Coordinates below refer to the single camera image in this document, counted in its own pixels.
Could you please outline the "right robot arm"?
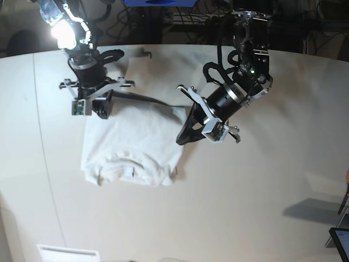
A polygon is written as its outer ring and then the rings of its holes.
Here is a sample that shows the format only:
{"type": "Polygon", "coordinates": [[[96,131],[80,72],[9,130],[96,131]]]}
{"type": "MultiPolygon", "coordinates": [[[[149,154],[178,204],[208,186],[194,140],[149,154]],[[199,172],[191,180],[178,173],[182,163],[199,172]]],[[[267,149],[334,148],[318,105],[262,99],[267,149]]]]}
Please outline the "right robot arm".
{"type": "Polygon", "coordinates": [[[114,85],[131,87],[135,83],[120,76],[107,76],[106,65],[119,61],[120,49],[99,52],[97,39],[88,21],[72,11],[68,1],[35,1],[42,19],[51,26],[57,46],[68,57],[67,64],[76,80],[64,79],[59,89],[66,88],[73,97],[71,114],[90,116],[96,113],[106,120],[112,110],[114,85]]]}

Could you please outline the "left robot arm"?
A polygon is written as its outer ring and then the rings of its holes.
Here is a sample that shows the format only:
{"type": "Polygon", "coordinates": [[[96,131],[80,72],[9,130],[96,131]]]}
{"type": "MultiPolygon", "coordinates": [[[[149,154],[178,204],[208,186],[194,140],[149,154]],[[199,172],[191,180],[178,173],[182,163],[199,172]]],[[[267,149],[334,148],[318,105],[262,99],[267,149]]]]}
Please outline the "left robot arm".
{"type": "Polygon", "coordinates": [[[268,15],[257,11],[232,11],[223,17],[216,43],[218,61],[207,62],[202,69],[206,82],[217,89],[205,98],[194,87],[177,86],[193,102],[177,135],[178,145],[202,139],[219,143],[226,135],[240,142],[239,128],[229,125],[230,117],[265,96],[273,83],[268,24],[268,15]]]}

